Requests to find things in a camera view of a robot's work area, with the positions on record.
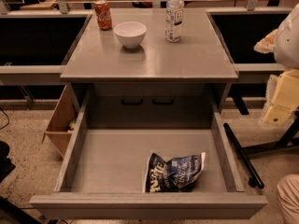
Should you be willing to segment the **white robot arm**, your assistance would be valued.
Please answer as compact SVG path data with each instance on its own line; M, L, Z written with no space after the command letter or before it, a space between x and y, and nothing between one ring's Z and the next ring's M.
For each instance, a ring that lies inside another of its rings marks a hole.
M285 67L279 76L271 75L267 81L261 116L263 123L281 125L299 107L299 5L253 49L262 54L273 53L276 63Z

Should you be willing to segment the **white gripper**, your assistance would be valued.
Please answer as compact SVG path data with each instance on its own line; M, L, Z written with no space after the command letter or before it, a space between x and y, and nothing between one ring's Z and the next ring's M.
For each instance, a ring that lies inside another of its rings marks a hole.
M277 32L277 29L273 30L253 49L262 54L273 53ZM299 107L299 70L287 69L279 76L271 75L267 82L266 100L270 105L263 109L262 122L276 126L284 124L292 116L290 110Z

